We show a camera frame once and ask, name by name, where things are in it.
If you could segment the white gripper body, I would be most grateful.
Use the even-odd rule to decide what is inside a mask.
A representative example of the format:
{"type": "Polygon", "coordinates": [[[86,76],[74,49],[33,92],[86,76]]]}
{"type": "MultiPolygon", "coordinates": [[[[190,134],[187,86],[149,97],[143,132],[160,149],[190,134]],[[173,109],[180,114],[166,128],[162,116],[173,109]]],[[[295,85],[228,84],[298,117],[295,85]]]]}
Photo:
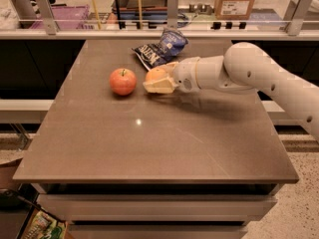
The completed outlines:
{"type": "Polygon", "coordinates": [[[177,88],[184,93],[193,93],[199,91],[196,81],[196,65],[199,57],[187,58],[176,64],[173,69],[173,79],[177,88]]]}

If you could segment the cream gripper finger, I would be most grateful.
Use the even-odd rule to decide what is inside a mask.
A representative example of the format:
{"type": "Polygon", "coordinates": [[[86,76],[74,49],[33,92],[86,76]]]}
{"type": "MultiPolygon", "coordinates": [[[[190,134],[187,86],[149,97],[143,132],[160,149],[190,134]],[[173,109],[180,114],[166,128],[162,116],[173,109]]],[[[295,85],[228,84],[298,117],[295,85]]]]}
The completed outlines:
{"type": "Polygon", "coordinates": [[[169,74],[173,73],[174,68],[176,67],[177,62],[170,62],[164,65],[161,65],[161,67],[169,74]]]}
{"type": "Polygon", "coordinates": [[[178,84],[171,77],[164,77],[158,80],[144,82],[144,87],[148,93],[171,94],[178,87],[178,84]]]}

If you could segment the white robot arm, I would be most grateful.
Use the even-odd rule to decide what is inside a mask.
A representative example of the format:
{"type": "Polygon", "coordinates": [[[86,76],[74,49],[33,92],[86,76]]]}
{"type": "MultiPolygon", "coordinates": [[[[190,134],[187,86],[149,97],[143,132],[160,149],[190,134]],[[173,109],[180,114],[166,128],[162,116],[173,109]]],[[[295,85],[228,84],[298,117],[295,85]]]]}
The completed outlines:
{"type": "Polygon", "coordinates": [[[216,90],[238,94],[260,91],[319,140],[319,87],[280,67],[259,47],[241,42],[224,55],[168,63],[163,73],[144,81],[149,93],[216,90]]]}

